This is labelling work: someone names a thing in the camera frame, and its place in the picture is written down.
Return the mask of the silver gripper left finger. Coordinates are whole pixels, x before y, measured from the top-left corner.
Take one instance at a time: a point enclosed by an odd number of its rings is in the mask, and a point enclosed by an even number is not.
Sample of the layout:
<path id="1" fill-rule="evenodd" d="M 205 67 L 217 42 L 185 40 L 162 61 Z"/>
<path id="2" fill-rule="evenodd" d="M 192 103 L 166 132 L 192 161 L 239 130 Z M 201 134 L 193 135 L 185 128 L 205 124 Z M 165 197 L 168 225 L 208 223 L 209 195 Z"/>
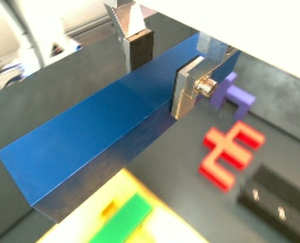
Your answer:
<path id="1" fill-rule="evenodd" d="M 105 8 L 118 34 L 126 70 L 132 72 L 153 60 L 154 31 L 145 25 L 141 5 L 137 2 L 118 8 L 106 4 Z"/>

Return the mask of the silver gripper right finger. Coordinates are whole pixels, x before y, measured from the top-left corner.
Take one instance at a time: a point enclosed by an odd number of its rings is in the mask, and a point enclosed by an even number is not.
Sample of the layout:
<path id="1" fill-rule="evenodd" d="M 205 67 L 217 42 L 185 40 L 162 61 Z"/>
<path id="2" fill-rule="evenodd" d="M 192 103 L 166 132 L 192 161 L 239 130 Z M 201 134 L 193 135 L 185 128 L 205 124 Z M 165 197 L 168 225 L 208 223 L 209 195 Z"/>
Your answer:
<path id="1" fill-rule="evenodd" d="M 209 34 L 198 34 L 196 48 L 202 55 L 196 56 L 178 70 L 174 84 L 170 115 L 178 120 L 196 105 L 200 95 L 210 97 L 217 88 L 213 72 L 235 55 L 229 46 Z"/>

